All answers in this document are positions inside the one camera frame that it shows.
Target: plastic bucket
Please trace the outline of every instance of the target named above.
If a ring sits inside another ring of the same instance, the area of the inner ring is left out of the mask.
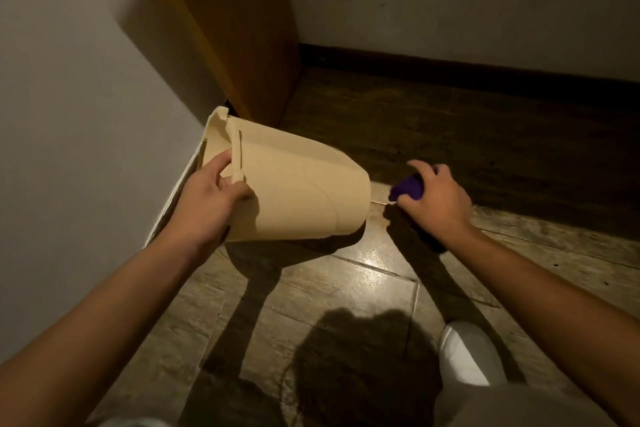
[[[231,148],[222,172],[244,180],[255,197],[236,204],[228,241],[348,235],[369,213],[369,175],[346,154],[315,140],[228,115],[209,117],[204,163]]]

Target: white wall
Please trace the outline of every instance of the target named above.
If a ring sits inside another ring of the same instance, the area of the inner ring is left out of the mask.
[[[0,359],[143,245],[224,101],[165,15],[0,0]]]
[[[301,42],[640,81],[640,0],[292,0]]]

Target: wooden door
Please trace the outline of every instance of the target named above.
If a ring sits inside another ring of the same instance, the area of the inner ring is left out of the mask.
[[[300,73],[289,0],[166,0],[242,118],[276,125]]]

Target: hand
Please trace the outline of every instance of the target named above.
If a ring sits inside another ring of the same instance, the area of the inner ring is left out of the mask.
[[[410,160],[408,164],[420,172],[424,193],[417,201],[403,194],[398,198],[398,206],[444,245],[452,234],[469,229],[471,199],[453,180],[449,166],[438,164],[432,168],[420,160]]]
[[[199,261],[209,258],[220,244],[234,205],[253,196],[244,182],[230,184],[220,177],[231,162],[231,150],[221,152],[194,172],[182,189],[171,220],[162,235],[193,248]]]

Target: purple cloth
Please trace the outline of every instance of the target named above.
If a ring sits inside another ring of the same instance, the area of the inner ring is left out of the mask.
[[[424,182],[420,174],[414,174],[396,184],[389,192],[389,201],[397,201],[402,194],[408,194],[412,199],[420,199],[424,193]]]

